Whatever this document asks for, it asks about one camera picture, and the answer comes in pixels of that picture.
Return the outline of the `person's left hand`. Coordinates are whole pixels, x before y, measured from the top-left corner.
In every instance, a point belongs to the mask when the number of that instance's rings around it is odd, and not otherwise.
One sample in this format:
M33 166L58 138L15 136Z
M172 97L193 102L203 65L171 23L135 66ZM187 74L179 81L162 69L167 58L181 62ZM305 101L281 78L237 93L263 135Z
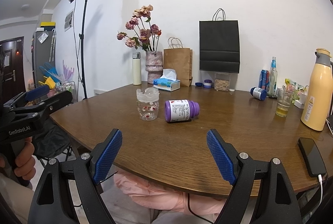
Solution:
M15 159L16 168L14 174L17 177L22 177L24 180L31 180L36 174L34 167L36 161L33 157L34 146L32 144L32 137L25 139L25 146Z

